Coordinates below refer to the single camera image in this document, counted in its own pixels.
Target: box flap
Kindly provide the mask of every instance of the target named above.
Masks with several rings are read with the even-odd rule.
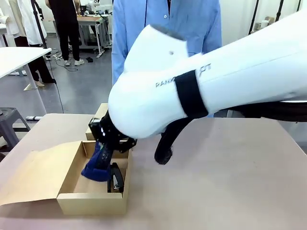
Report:
[[[57,198],[81,143],[31,152],[0,191],[0,205]]]

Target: blue button-up shirt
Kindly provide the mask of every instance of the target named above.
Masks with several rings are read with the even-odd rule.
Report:
[[[158,24],[183,36],[192,56],[208,53],[222,45],[219,0],[114,0],[113,6],[113,84],[124,69],[124,62],[144,23]]]

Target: person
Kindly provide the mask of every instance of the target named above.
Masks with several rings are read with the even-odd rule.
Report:
[[[56,28],[59,35],[59,43],[64,59],[64,65],[69,66],[68,38],[72,46],[72,54],[75,59],[75,66],[84,64],[80,59],[79,49],[79,25],[77,20],[77,11],[80,3],[78,0],[45,0],[46,5],[52,10],[56,21]]]
[[[0,17],[0,23],[6,24],[7,33],[14,37],[17,47],[40,46],[42,40],[30,0],[0,0],[0,8],[3,12],[3,15]],[[41,20],[39,21],[43,36],[46,37],[46,31]],[[37,86],[45,86],[39,81],[39,75],[43,83],[55,83],[43,57],[31,61],[29,69]]]
[[[219,0],[115,0],[113,6],[113,84],[142,29],[157,24],[187,40],[189,55],[222,46]]]

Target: white lab coat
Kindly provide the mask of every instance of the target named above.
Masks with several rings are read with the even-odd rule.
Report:
[[[0,0],[0,8],[3,12],[3,16],[0,16],[0,23],[5,24],[6,19],[9,17],[10,21],[6,24],[6,30],[9,35],[19,34],[19,28],[15,21],[13,11],[8,0]]]
[[[39,34],[35,16],[33,14],[31,0],[17,0],[17,2],[19,5],[21,15],[23,17],[23,25],[24,25],[24,30],[27,36],[28,43],[30,45],[42,44],[43,42]],[[45,31],[45,28],[39,16],[38,16],[38,19],[39,19],[39,23],[43,31],[43,36],[44,38],[46,38],[47,33]]]

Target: white sneaker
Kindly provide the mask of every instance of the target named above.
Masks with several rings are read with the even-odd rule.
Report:
[[[75,60],[75,66],[80,66],[82,64],[84,64],[84,61],[82,59],[80,59],[79,61]]]
[[[44,84],[40,83],[39,81],[35,81],[35,85],[37,87],[44,87],[45,86]]]
[[[64,61],[64,66],[70,66],[71,65],[71,61]]]

